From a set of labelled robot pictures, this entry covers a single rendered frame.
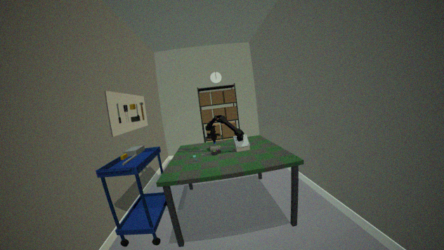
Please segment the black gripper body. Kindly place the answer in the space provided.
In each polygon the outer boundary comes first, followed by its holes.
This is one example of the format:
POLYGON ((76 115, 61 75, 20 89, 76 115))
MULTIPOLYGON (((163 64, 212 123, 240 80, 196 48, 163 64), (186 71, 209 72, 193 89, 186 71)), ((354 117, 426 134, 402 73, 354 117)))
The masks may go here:
POLYGON ((213 137, 216 137, 216 136, 220 136, 220 133, 216 133, 215 131, 210 131, 210 132, 211 132, 211 135, 207 136, 207 138, 213 138, 213 137))

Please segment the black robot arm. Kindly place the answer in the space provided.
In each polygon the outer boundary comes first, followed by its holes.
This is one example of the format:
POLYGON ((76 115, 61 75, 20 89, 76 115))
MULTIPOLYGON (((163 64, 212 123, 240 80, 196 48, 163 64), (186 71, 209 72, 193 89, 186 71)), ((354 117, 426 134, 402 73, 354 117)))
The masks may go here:
POLYGON ((206 127, 206 131, 215 131, 215 125, 213 125, 213 123, 217 121, 217 122, 221 122, 222 124, 225 124, 226 126, 228 126, 230 129, 232 129, 234 131, 234 134, 237 136, 237 140, 238 141, 242 141, 243 140, 243 135, 244 132, 241 129, 237 129, 236 127, 234 127, 229 121, 227 121, 227 119, 223 116, 223 115, 218 115, 215 116, 208 124, 206 127), (219 119, 217 119, 219 118, 219 119), (213 125, 213 126, 212 126, 213 125))

